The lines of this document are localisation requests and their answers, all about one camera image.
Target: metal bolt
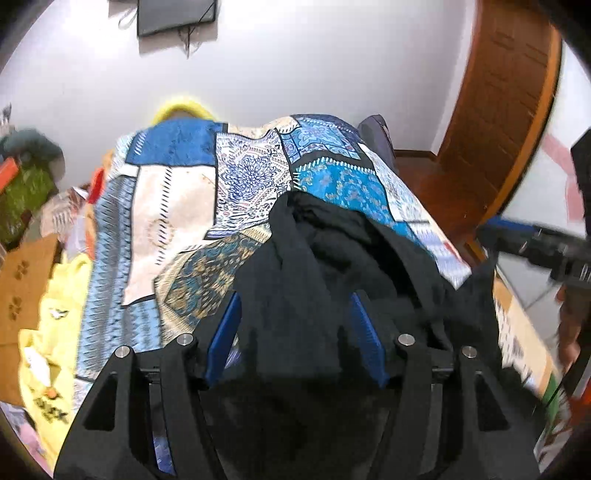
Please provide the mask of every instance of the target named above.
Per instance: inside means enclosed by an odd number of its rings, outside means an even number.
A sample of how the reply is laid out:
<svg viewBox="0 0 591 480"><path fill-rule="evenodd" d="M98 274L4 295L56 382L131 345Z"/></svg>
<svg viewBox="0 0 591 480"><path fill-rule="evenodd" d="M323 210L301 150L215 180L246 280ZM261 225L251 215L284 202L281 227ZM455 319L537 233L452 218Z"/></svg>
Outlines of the metal bolt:
<svg viewBox="0 0 591 480"><path fill-rule="evenodd" d="M121 345L117 348L117 350L115 350L115 356L118 356L119 358L125 358L129 355L130 351L131 350L127 345Z"/></svg>
<svg viewBox="0 0 591 480"><path fill-rule="evenodd" d="M403 333L399 335L398 341L404 346L411 346L414 344L414 337L409 333Z"/></svg>
<svg viewBox="0 0 591 480"><path fill-rule="evenodd" d="M476 357L477 351L474 347L466 345L462 347L462 354L468 358Z"/></svg>
<svg viewBox="0 0 591 480"><path fill-rule="evenodd" d="M190 333L181 333L177 337L177 343L182 346L188 345L192 341L193 341L193 335L191 335Z"/></svg>

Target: green bag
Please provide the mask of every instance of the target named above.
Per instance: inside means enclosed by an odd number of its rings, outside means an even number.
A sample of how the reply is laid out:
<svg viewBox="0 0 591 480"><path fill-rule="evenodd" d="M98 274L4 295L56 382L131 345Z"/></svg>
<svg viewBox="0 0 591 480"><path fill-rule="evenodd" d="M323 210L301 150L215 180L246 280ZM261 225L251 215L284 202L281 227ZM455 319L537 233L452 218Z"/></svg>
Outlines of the green bag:
<svg viewBox="0 0 591 480"><path fill-rule="evenodd" d="M15 247L33 213L47 201L56 185L46 168L22 166L0 194L0 243Z"/></svg>

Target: patchwork quilt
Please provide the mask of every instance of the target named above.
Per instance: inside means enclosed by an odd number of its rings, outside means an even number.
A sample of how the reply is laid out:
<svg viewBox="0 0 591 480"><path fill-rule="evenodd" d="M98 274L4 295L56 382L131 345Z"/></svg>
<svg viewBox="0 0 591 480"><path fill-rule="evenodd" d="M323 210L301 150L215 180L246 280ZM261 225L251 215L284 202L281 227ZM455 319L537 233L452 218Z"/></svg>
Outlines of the patchwork quilt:
<svg viewBox="0 0 591 480"><path fill-rule="evenodd" d="M122 137L106 178L77 355L80 400L119 345L160 348L217 309L236 269L269 238L269 211L290 189L424 246L455 286L470 273L406 185L333 116L260 128L165 121ZM238 358L235 339L228 362Z"/></svg>

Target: yellow shirt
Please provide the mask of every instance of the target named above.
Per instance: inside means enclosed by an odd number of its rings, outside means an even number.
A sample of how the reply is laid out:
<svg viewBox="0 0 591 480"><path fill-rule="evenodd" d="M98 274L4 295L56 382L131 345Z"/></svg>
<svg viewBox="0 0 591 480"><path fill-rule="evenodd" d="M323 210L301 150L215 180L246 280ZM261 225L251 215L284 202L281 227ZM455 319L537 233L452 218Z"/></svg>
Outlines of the yellow shirt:
<svg viewBox="0 0 591 480"><path fill-rule="evenodd" d="M76 352L91 270L86 254L56 264L39 304L38 330L18 334L22 400L52 469L73 420Z"/></svg>

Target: cardboard box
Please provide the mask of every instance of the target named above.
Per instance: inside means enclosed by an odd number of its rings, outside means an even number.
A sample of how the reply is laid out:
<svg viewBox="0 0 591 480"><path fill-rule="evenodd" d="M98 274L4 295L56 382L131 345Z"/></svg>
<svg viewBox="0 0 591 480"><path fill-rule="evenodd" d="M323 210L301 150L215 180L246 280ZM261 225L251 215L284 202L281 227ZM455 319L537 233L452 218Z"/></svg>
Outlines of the cardboard box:
<svg viewBox="0 0 591 480"><path fill-rule="evenodd" d="M39 301L58 250L57 235L49 235L9 252L0 268L0 401L22 405L18 331L39 325Z"/></svg>

